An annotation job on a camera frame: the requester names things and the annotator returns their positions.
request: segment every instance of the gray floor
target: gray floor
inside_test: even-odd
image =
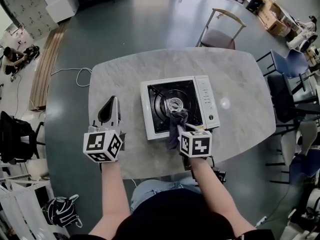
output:
[[[193,47],[212,8],[221,8],[239,16],[247,27],[236,38],[236,49],[258,59],[270,49],[285,55],[284,40],[265,31],[255,15],[233,0],[117,0],[101,3],[74,16],[61,43],[55,70],[93,68],[95,65],[129,54],[163,49]],[[219,21],[218,29],[236,30],[236,24]],[[270,58],[260,64],[266,72]],[[45,142],[52,187],[56,196],[79,194],[77,212],[82,228],[70,226],[71,234],[88,233],[101,217],[101,175],[97,165],[82,153],[83,133],[87,132],[89,88],[76,85],[76,71],[62,71],[51,78],[46,110]],[[79,82],[89,83],[84,72]],[[279,179],[284,168],[265,168],[266,161],[281,159],[273,148],[278,141],[268,140],[229,159],[219,166],[227,171],[225,186],[243,216],[255,225],[269,215],[287,192],[288,185],[269,183]],[[125,181],[128,198],[134,184]],[[290,187],[273,220],[263,225],[279,238],[286,216],[299,198]]]

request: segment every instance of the blue chair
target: blue chair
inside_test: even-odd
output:
[[[309,69],[309,65],[305,55],[302,52],[297,51],[295,49],[291,49],[287,57],[282,57],[274,50],[271,50],[267,54],[259,58],[256,62],[261,61],[268,55],[271,55],[273,63],[270,66],[268,66],[267,69],[270,69],[272,66],[274,66],[274,69],[264,74],[264,77],[270,75],[275,71],[278,71],[280,74],[286,76],[288,79],[300,77],[301,83],[296,87],[297,89],[295,88],[294,90],[292,90],[292,92],[297,92],[301,87],[304,91],[306,91],[302,75],[306,73],[306,71]]]
[[[289,173],[289,181],[270,180],[273,183],[296,185],[307,176],[313,177],[320,169],[320,149],[309,149],[306,156],[295,156],[290,164],[290,170],[282,171]]]

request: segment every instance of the white table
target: white table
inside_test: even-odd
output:
[[[208,75],[221,126],[212,132],[216,163],[259,144],[276,130],[270,92],[254,57],[246,52],[206,47],[162,49],[113,59],[92,70],[89,121],[112,95],[120,102],[125,151],[119,154],[122,177],[141,179],[184,172],[182,158],[167,140],[148,141],[140,82]],[[220,105],[230,100],[230,108]]]

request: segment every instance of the gray cloth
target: gray cloth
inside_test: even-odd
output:
[[[188,120],[188,112],[182,110],[180,112],[173,111],[169,115],[170,118],[170,127],[169,127],[169,140],[168,148],[174,150],[179,144],[179,131],[177,125],[180,125],[182,129],[186,130],[186,122]]]

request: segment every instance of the blue denim shorts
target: blue denim shorts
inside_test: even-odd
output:
[[[176,182],[149,179],[141,182],[133,191],[130,206],[131,212],[133,213],[140,204],[162,191],[178,189],[187,189],[201,194],[201,190],[198,187],[197,182],[192,177],[185,177]]]

